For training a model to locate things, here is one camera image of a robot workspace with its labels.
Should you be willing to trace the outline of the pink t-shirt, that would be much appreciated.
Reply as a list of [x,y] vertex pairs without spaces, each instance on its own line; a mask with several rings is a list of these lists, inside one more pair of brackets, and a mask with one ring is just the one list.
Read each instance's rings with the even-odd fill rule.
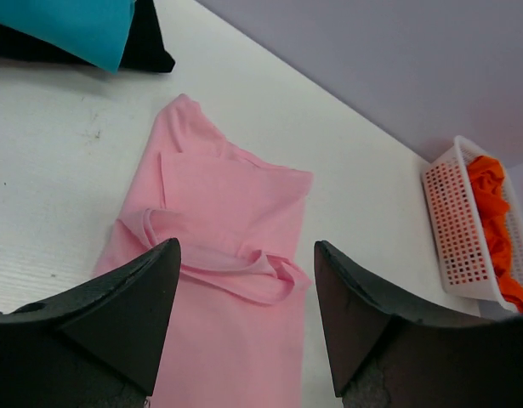
[[157,115],[94,269],[179,241],[151,406],[300,406],[310,278],[294,258],[311,185],[232,144],[186,95]]

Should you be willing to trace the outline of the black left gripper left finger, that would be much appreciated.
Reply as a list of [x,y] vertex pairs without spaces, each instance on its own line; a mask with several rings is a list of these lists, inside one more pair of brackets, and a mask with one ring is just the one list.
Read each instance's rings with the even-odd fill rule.
[[147,407],[181,261],[177,239],[0,312],[0,407]]

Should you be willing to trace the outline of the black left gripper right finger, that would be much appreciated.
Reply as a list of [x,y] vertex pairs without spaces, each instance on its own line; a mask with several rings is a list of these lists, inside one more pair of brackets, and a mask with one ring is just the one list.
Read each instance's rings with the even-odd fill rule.
[[442,307],[314,248],[334,393],[346,407],[523,407],[523,314]]

